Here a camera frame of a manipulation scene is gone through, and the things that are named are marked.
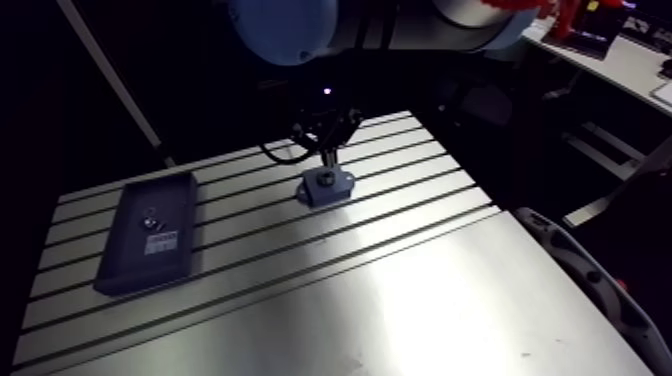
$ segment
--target dark tray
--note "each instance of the dark tray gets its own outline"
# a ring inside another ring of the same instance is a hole
[[[191,173],[126,185],[93,288],[127,294],[188,276],[195,204]],[[147,216],[158,221],[153,228]]]

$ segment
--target cable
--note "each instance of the cable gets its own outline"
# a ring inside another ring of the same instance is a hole
[[[271,153],[271,151],[266,147],[266,144],[259,144],[259,148],[261,151],[266,155],[268,158],[270,158],[273,162],[281,165],[295,165],[297,163],[301,163],[305,161],[306,159],[312,157],[316,152],[320,151],[324,145],[327,144],[327,141],[331,138],[331,136],[334,134],[336,131],[336,128],[338,127],[338,119],[340,119],[341,114],[343,113],[342,110],[338,111],[336,113],[336,119],[334,119],[333,124],[331,125],[331,128],[329,128],[329,132],[327,133],[326,137],[324,137],[322,140],[320,140],[319,144],[315,148],[311,149],[306,149],[306,152],[303,153],[302,155],[295,157],[295,158],[288,158],[288,159],[282,159],[279,158],[278,156],[274,155]]]

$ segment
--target label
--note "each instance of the label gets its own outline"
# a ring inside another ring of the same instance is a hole
[[[162,232],[147,237],[145,244],[145,254],[172,251],[177,248],[177,231]]]
[[[600,2],[596,0],[592,0],[588,2],[588,11],[589,12],[594,12],[597,10],[597,8],[600,6]]]

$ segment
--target desk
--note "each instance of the desk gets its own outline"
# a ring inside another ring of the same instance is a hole
[[[576,65],[578,68],[612,83],[633,97],[648,103],[662,113],[672,117],[672,106],[650,95],[653,90],[667,82],[659,78],[657,73],[661,70],[662,63],[670,58],[669,56],[652,51],[619,36],[614,40],[606,58],[600,61],[541,42],[541,39],[549,30],[553,21],[553,19],[535,21],[532,26],[523,32],[523,38],[531,44]],[[664,168],[668,166],[672,158],[672,137],[663,141],[651,154],[644,156],[605,130],[590,124],[586,127],[591,127],[591,130],[597,129],[598,132],[595,132],[595,134],[598,137],[630,156],[632,160],[626,162],[627,164],[617,165],[608,157],[582,141],[569,139],[568,142],[570,144],[624,180],[624,184],[611,195],[599,198],[566,215],[563,220],[571,227],[579,226],[603,212],[611,200],[625,189],[632,178],[645,172]]]
[[[318,210],[293,195],[319,157],[257,148],[62,196],[13,375],[650,375],[409,113],[365,121],[339,156],[353,197]],[[95,292],[123,184],[182,171],[191,276]]]
[[[667,82],[658,77],[657,73],[661,70],[663,62],[670,58],[669,56],[652,51],[623,37],[617,37],[606,58],[600,61],[541,42],[552,21],[552,19],[535,21],[523,32],[523,38],[672,116],[672,106],[650,95],[652,90]]]

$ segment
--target small screw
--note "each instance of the small screw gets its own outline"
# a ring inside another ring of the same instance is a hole
[[[327,171],[317,177],[317,184],[322,187],[330,187],[336,182],[336,175],[332,171]]]
[[[142,224],[145,226],[146,229],[151,230],[154,228],[154,226],[157,225],[157,220],[154,217],[145,217],[145,219],[142,220]]]

